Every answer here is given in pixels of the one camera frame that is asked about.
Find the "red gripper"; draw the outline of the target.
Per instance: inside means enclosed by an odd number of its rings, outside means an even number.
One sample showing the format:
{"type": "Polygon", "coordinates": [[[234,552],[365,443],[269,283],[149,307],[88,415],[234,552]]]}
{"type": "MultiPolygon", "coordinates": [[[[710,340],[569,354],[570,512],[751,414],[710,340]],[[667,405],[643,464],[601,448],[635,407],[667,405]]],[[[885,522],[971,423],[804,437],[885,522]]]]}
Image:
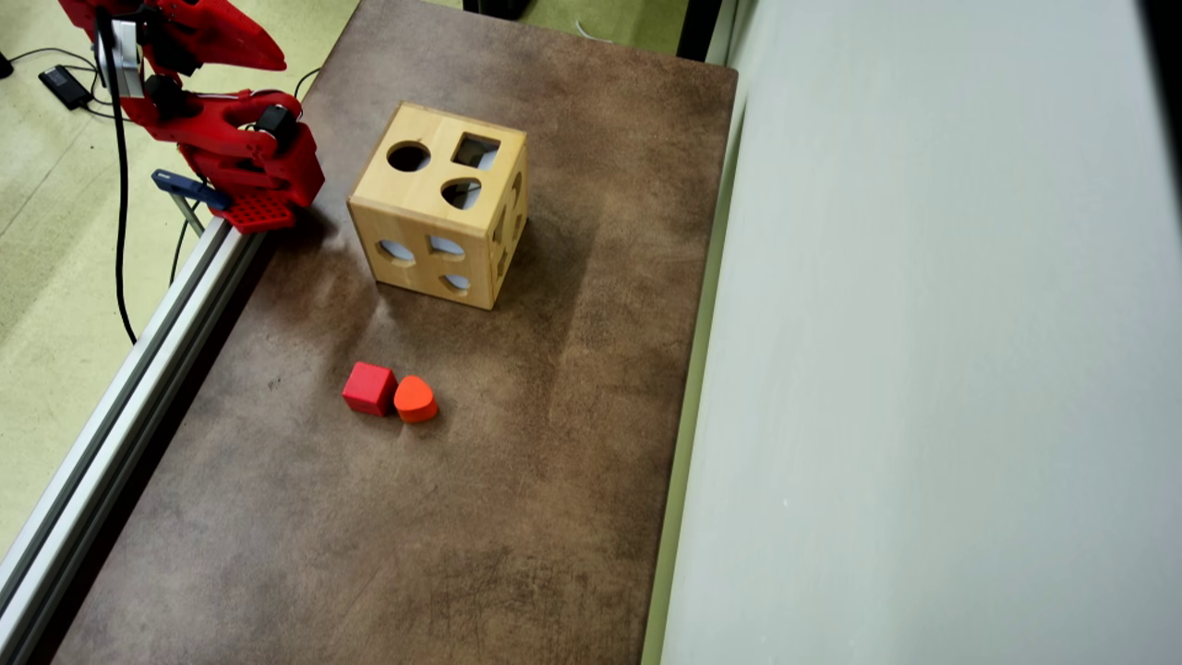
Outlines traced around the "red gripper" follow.
{"type": "Polygon", "coordinates": [[[191,76],[206,64],[286,69],[282,48],[229,1],[59,1],[70,21],[97,43],[97,17],[132,24],[155,70],[191,76]]]}

